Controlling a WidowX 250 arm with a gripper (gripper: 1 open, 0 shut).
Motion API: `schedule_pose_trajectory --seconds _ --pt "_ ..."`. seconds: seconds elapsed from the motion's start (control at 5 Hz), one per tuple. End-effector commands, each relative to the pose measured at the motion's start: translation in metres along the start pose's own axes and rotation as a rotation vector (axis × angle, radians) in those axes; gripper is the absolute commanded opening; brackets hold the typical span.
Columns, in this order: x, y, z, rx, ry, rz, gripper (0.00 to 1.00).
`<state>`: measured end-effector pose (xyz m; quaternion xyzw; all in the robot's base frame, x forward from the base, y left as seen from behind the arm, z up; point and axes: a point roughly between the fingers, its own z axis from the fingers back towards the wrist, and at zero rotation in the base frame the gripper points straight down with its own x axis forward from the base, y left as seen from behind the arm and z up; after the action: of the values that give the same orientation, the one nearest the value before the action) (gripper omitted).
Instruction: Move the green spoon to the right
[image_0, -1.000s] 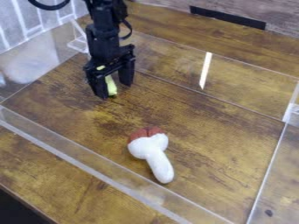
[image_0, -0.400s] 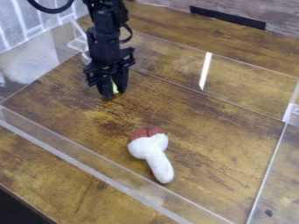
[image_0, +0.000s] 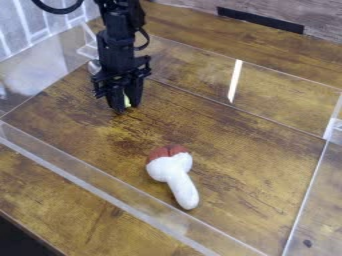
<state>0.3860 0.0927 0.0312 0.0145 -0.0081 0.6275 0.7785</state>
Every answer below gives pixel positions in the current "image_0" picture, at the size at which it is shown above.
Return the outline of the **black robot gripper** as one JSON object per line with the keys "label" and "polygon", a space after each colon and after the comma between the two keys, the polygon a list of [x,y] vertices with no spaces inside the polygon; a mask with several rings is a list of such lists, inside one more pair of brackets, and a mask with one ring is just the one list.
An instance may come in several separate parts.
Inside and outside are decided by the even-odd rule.
{"label": "black robot gripper", "polygon": [[125,97],[129,97],[133,107],[138,107],[143,95],[143,83],[151,75],[151,57],[137,57],[135,51],[145,49],[134,46],[135,34],[125,38],[115,38],[107,30],[97,34],[98,53],[102,70],[91,75],[94,94],[105,97],[109,106],[118,114],[126,110]]}

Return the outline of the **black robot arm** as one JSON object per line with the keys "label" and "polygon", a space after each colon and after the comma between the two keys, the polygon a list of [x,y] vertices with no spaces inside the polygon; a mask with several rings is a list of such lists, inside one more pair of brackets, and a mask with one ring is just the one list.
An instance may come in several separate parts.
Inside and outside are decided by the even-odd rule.
{"label": "black robot arm", "polygon": [[142,101],[149,55],[135,56],[150,44],[139,0],[95,0],[106,29],[97,34],[98,58],[89,62],[97,98],[105,97],[118,114]]}

